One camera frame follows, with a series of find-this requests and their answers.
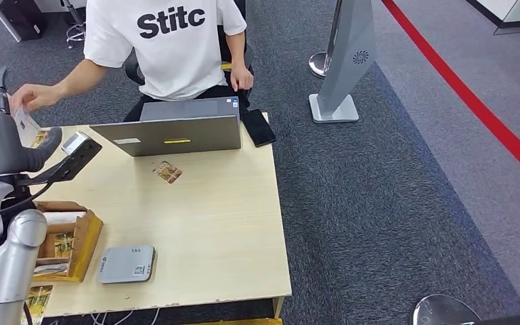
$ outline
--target black pants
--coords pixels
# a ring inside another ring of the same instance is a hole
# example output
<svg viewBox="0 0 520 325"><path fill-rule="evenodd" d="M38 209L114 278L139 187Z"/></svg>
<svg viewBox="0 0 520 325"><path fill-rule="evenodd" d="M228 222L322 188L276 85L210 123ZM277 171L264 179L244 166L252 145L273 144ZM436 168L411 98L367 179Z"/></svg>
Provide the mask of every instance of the black pants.
<svg viewBox="0 0 520 325"><path fill-rule="evenodd" d="M237 96L230 86L214 86L204 93L200 94L196 99L201 100L204 98L220 98L220 97L233 97ZM152 97L147 95L143 95L140 97L140 100L135 105L135 107L128 113L127 117L125 117L124 122L137 122L140 120L140 114L142 113L142 108L146 103L154 103L161 102L161 100L155 100Z"/></svg>

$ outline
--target smartphone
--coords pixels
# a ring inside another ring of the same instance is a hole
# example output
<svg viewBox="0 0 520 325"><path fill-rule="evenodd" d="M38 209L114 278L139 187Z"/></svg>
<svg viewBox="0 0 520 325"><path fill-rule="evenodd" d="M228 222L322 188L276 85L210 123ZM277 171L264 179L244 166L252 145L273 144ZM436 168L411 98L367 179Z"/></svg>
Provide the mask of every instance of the smartphone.
<svg viewBox="0 0 520 325"><path fill-rule="evenodd" d="M276 141L276 135L274 135L272 128L270 128L260 110L241 112L240 120L244 123L256 147L265 146Z"/></svg>

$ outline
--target stanchion post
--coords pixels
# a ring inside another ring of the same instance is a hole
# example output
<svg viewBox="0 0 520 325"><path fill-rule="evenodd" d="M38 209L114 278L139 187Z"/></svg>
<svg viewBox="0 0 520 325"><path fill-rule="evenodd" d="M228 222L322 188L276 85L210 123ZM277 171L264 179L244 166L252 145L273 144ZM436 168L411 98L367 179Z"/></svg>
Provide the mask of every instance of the stanchion post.
<svg viewBox="0 0 520 325"><path fill-rule="evenodd" d="M334 21L332 23L332 32L330 34L330 41L328 42L328 50L325 52L320 52L314 54L308 60L308 66L310 67L310 72L313 75L324 78L326 76L326 72L330 68L330 61L332 59L332 54L334 53L334 46L336 43L336 35L338 33L338 22L340 21L340 10L342 7L342 0L338 0L336 4L336 10L334 13Z"/></svg>

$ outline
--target wooden box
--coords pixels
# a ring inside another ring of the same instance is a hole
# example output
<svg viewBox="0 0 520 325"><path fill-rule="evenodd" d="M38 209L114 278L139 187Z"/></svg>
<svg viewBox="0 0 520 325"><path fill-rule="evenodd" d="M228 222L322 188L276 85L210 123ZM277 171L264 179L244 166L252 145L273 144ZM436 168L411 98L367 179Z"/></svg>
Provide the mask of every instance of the wooden box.
<svg viewBox="0 0 520 325"><path fill-rule="evenodd" d="M68 263L67 272L33 276L36 282L67 281L82 282L95 252L102 230L102 220L93 211L69 201L35 202L41 212L84 212L84 217L77 217L74 223L49 225L47 237L39 248L37 265ZM69 256L55 257L55 234L71 232L72 250Z"/></svg>

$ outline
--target office chair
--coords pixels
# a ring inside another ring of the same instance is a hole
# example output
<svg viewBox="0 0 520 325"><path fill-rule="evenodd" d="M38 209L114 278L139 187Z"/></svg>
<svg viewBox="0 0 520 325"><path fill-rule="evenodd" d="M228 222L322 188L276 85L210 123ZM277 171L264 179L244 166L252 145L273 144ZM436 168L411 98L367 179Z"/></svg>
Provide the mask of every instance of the office chair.
<svg viewBox="0 0 520 325"><path fill-rule="evenodd" d="M242 17L246 19L246 0L234 0L238 9L242 13ZM230 48L226 43L226 34L224 33L224 28L222 26L218 26L218 39L220 43L220 54L223 62L232 62L232 55L230 54ZM250 71L250 73L254 74L254 69L252 68L252 61L254 58L254 51L247 45L244 45L244 64ZM139 85L144 85L144 75L138 66L138 59L136 55L133 53L129 58L125 61L125 72L127 76L134 82ZM230 72L225 71L226 81L228 85L230 85ZM252 89L244 91L244 95L246 98L250 95Z"/></svg>
<svg viewBox="0 0 520 325"><path fill-rule="evenodd" d="M60 1L61 6L63 7L65 7L66 3L66 9L74 20L74 24L66 31L66 42L68 44L68 48L72 49L74 45L71 42L82 42L85 40L85 36L87 34L86 22L82 19L69 0Z"/></svg>

